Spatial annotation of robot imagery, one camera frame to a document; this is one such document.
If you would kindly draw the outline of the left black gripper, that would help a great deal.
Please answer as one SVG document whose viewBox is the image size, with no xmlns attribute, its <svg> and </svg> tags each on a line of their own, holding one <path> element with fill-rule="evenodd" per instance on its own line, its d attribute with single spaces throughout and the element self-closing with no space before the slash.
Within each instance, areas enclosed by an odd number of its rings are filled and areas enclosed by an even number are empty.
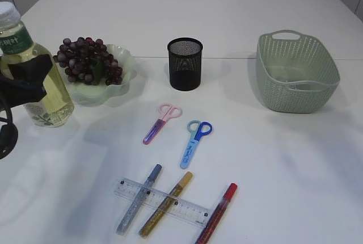
<svg viewBox="0 0 363 244">
<path fill-rule="evenodd" d="M 53 67 L 50 55 L 41 54 L 28 61 L 10 65 L 14 79 L 1 74 L 1 111 L 19 105 L 39 102 L 47 95 L 42 85 Z"/>
</svg>

